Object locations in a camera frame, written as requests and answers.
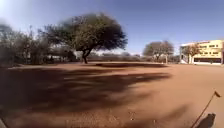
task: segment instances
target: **sandy ground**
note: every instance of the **sandy ground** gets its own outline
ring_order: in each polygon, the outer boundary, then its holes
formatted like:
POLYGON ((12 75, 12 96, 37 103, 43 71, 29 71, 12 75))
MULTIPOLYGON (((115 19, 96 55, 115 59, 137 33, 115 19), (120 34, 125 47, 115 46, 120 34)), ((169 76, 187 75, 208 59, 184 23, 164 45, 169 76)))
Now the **sandy ground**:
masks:
MULTIPOLYGON (((215 90, 224 95, 223 76, 224 67, 143 63, 1 69, 0 116, 10 128, 190 128, 215 90)), ((198 128, 223 128, 223 108, 214 97, 198 128)))

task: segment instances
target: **yellow building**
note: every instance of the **yellow building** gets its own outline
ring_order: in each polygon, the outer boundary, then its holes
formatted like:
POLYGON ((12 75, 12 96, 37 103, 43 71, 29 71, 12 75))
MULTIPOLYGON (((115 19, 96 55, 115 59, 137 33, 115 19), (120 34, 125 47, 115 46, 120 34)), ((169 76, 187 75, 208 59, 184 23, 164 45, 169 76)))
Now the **yellow building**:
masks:
POLYGON ((193 42, 188 44, 183 44, 180 47, 180 62, 181 63, 190 63, 190 64, 223 64, 223 51, 224 51, 224 40, 210 40, 210 41, 201 41, 193 42), (191 57, 184 55, 182 50, 184 47, 198 44, 200 53, 191 57))

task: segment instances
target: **tree canopy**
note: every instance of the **tree canopy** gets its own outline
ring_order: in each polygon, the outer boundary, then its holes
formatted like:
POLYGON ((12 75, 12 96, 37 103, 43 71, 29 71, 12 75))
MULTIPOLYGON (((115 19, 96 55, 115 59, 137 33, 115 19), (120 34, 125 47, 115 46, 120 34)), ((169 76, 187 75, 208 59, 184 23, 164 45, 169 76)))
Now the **tree canopy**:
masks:
POLYGON ((199 45, 198 44, 192 44, 192 45, 189 45, 189 46, 185 46, 182 49, 182 53, 184 55, 187 55, 188 56, 188 59, 189 59, 189 56, 193 57, 194 55, 200 53, 199 45))
POLYGON ((48 40, 65 43, 76 51, 82 51, 82 58, 92 50, 124 49, 126 35, 116 20, 105 14, 86 14, 68 19, 57 26, 46 26, 43 32, 48 40))
POLYGON ((168 41, 157 41, 157 42, 151 42, 145 46, 145 49, 143 51, 144 56, 154 56, 156 57, 156 60, 158 61, 159 57, 161 55, 171 55, 173 54, 173 45, 168 41))

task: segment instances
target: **sky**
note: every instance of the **sky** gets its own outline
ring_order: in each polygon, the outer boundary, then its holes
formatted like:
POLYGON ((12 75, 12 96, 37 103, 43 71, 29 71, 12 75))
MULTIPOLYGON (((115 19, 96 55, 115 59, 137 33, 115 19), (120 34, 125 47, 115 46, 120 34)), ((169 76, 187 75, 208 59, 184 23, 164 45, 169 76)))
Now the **sky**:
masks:
POLYGON ((224 39, 224 0, 0 0, 0 22, 28 31, 86 13, 104 12, 127 34, 127 52, 146 44, 224 39))

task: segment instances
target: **tree trunk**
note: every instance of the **tree trunk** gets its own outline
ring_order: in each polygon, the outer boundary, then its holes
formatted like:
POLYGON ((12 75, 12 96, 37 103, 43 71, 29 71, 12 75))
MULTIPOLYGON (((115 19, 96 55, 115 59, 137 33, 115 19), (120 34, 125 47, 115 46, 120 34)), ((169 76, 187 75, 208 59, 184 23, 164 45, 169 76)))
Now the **tree trunk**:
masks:
POLYGON ((190 55, 188 55, 188 64, 190 64, 190 55))
POLYGON ((87 61, 86 57, 83 56, 82 59, 83 59, 85 64, 88 64, 88 61, 87 61))
POLYGON ((156 56, 156 62, 157 63, 159 62, 159 56, 156 56))
POLYGON ((166 64, 168 64, 168 55, 166 55, 166 64))
POLYGON ((87 56, 90 54, 91 50, 85 50, 82 52, 82 59, 85 64, 88 64, 87 56))

